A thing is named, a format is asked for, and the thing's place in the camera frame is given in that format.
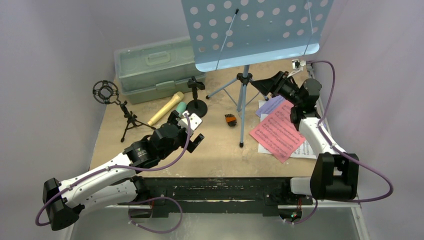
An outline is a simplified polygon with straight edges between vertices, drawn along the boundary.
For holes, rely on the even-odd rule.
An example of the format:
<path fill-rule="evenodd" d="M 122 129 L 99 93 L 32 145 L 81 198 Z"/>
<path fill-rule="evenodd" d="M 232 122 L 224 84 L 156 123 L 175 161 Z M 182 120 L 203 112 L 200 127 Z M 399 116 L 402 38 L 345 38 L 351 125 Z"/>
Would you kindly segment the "light blue music stand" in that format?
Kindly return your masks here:
<path fill-rule="evenodd" d="M 313 55 L 332 0 L 184 0 L 195 66 L 210 72 Z"/>

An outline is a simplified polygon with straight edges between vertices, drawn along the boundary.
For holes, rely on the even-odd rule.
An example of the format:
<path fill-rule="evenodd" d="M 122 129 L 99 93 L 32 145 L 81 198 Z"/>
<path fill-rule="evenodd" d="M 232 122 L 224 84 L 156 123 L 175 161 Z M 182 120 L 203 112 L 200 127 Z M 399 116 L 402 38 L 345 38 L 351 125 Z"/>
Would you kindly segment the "mint green microphone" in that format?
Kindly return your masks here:
<path fill-rule="evenodd" d="M 187 104 L 183 101 L 181 101 L 177 107 L 176 107 L 176 111 L 178 112 L 178 116 L 181 117 L 183 115 L 183 113 L 186 111 L 187 109 Z"/>

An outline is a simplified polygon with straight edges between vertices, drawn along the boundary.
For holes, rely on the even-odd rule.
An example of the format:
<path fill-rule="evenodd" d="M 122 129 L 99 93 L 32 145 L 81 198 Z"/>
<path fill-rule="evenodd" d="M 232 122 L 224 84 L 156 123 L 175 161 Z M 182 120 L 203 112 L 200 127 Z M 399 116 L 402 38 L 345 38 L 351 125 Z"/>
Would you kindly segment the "black tripod microphone stand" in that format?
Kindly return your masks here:
<path fill-rule="evenodd" d="M 128 102 L 126 100 L 119 100 L 120 91 L 118 86 L 114 82 L 108 80 L 101 80 L 96 82 L 92 87 L 92 94 L 94 99 L 98 103 L 103 105 L 117 105 L 123 112 L 123 117 L 126 119 L 126 126 L 123 135 L 120 139 L 121 143 L 125 141 L 125 137 L 128 130 L 142 126 L 146 126 L 152 130 L 156 129 L 155 127 L 150 126 L 147 123 L 139 121 L 138 116 L 135 115 L 132 111 L 128 110 Z"/>

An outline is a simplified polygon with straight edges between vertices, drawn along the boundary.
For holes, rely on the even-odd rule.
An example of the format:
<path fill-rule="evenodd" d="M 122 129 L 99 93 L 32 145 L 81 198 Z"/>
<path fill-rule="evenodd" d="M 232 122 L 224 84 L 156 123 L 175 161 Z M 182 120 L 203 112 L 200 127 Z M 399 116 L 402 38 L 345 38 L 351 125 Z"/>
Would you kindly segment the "lavender sheet music page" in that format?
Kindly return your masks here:
<path fill-rule="evenodd" d="M 267 103 L 265 103 L 261 108 L 255 112 L 258 117 L 261 117 L 262 114 L 270 114 L 277 108 L 285 99 L 282 96 L 276 96 L 270 98 Z"/>

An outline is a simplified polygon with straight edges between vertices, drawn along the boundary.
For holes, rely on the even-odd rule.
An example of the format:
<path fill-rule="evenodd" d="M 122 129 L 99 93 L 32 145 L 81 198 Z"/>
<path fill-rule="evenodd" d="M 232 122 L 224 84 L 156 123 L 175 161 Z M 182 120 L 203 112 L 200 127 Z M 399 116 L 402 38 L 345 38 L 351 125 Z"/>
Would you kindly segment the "cream yellow microphone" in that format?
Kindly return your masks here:
<path fill-rule="evenodd" d="M 147 122 L 147 125 L 152 127 L 156 124 L 162 117 L 165 116 L 173 107 L 179 104 L 184 99 L 184 94 L 181 91 L 175 93 L 172 98 L 157 112 L 155 113 Z"/>

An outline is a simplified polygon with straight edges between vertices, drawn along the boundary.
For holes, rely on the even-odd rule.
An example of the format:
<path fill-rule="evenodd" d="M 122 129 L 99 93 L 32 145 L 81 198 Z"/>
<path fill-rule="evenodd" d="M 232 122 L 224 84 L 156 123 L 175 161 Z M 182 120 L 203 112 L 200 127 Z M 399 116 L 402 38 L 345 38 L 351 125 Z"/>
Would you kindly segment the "black round-base microphone stand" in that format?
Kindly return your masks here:
<path fill-rule="evenodd" d="M 204 101 L 199 99 L 198 90 L 206 89 L 204 83 L 192 76 L 187 82 L 187 87 L 191 89 L 193 100 L 186 105 L 186 110 L 190 114 L 196 114 L 198 117 L 203 118 L 208 112 L 208 107 Z"/>

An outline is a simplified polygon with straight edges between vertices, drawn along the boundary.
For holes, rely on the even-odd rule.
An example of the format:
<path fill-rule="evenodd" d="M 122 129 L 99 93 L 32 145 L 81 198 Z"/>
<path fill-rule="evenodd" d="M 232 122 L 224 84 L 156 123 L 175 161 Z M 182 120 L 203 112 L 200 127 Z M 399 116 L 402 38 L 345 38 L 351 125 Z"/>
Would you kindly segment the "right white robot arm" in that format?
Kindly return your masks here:
<path fill-rule="evenodd" d="M 281 189 L 280 196 L 288 204 L 300 195 L 316 200 L 350 201 L 357 196 L 359 165 L 356 154 L 336 150 L 316 109 L 322 85 L 313 78 L 297 86 L 288 72 L 279 71 L 271 78 L 253 80 L 251 85 L 263 95 L 281 96 L 293 106 L 290 122 L 305 137 L 317 160 L 311 177 L 293 177 Z"/>

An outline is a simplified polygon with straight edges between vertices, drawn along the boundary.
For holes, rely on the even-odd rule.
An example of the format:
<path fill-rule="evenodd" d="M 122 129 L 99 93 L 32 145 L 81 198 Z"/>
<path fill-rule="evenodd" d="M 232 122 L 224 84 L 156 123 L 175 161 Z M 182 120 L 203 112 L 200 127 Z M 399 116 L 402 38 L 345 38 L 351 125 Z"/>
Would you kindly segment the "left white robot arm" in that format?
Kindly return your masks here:
<path fill-rule="evenodd" d="M 35 224 L 42 227 L 40 216 L 46 213 L 45 225 L 59 231 L 91 210 L 132 201 L 138 205 L 146 203 L 149 191 L 136 175 L 166 169 L 186 152 L 192 153 L 204 139 L 202 134 L 190 139 L 202 122 L 195 113 L 180 114 L 174 110 L 166 123 L 108 162 L 70 179 L 48 179 L 43 184 L 43 207 L 35 217 Z"/>

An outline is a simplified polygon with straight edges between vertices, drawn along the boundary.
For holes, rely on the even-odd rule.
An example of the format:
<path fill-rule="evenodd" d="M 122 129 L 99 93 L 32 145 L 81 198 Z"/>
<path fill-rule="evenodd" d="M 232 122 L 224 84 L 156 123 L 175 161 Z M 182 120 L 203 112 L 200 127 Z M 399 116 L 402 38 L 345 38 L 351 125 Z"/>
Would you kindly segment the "white sheet music page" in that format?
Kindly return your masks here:
<path fill-rule="evenodd" d="M 264 104 L 266 104 L 267 101 L 266 100 L 259 100 L 258 101 L 258 107 L 261 108 Z"/>
<path fill-rule="evenodd" d="M 263 121 L 268 115 L 262 114 L 260 117 L 260 121 Z M 262 154 L 269 154 L 272 155 L 268 150 L 266 150 L 260 143 L 258 143 L 258 149 L 257 151 Z M 314 154 L 314 151 L 312 150 L 312 147 L 309 145 L 308 141 L 305 140 L 300 147 L 298 147 L 297 150 L 295 150 L 290 158 L 305 158 L 305 159 L 315 159 L 316 156 Z"/>

